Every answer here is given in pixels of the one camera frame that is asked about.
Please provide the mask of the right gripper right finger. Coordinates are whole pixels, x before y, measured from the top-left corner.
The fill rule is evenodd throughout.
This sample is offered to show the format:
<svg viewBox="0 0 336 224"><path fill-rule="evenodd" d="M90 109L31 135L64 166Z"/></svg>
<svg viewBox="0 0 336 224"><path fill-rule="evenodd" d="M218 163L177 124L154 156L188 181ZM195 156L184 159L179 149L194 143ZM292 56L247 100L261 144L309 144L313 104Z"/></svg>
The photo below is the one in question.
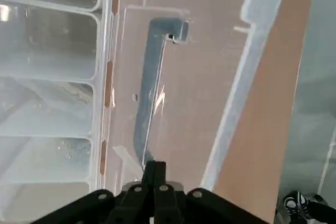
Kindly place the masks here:
<svg viewBox="0 0 336 224"><path fill-rule="evenodd" d="M166 181L166 163L154 162L155 223L265 223L259 217L203 188L188 193Z"/></svg>

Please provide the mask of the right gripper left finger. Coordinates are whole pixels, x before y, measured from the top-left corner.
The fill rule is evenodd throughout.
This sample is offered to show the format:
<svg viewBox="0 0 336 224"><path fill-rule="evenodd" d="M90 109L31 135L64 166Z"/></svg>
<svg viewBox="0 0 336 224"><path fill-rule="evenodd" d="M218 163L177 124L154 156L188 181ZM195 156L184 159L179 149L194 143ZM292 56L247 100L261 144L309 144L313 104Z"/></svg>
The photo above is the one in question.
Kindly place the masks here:
<svg viewBox="0 0 336 224"><path fill-rule="evenodd" d="M143 206L153 186L157 162L149 161L142 179L114 195L106 189L89 193L33 223L136 223L142 222Z"/></svg>

